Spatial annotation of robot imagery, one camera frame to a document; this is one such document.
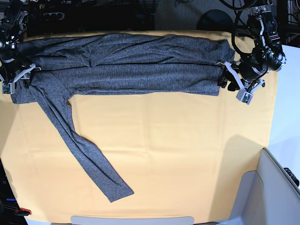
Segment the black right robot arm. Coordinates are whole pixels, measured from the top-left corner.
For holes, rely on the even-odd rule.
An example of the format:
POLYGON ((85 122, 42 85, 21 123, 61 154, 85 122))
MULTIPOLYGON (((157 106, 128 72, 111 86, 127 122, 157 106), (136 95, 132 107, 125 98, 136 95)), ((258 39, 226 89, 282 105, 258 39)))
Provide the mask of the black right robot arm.
POLYGON ((17 42, 23 40, 26 19, 29 14, 27 0, 11 0, 0 22, 0 80, 2 93, 14 94, 17 81, 30 81, 30 73, 36 64, 22 55, 17 42))

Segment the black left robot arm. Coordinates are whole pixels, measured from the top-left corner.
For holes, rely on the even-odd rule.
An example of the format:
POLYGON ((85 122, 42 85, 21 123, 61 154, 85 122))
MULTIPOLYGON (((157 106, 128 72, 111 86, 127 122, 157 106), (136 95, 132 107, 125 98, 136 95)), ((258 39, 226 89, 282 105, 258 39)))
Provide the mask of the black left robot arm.
POLYGON ((239 61, 229 62, 229 68, 223 70, 217 85, 229 91, 245 89, 251 93, 259 86, 265 87, 263 76, 270 71, 279 71, 286 64, 277 23, 267 5, 257 5, 248 9, 247 28, 254 40, 251 53, 241 51, 235 43, 241 11, 235 11, 231 42, 239 61))

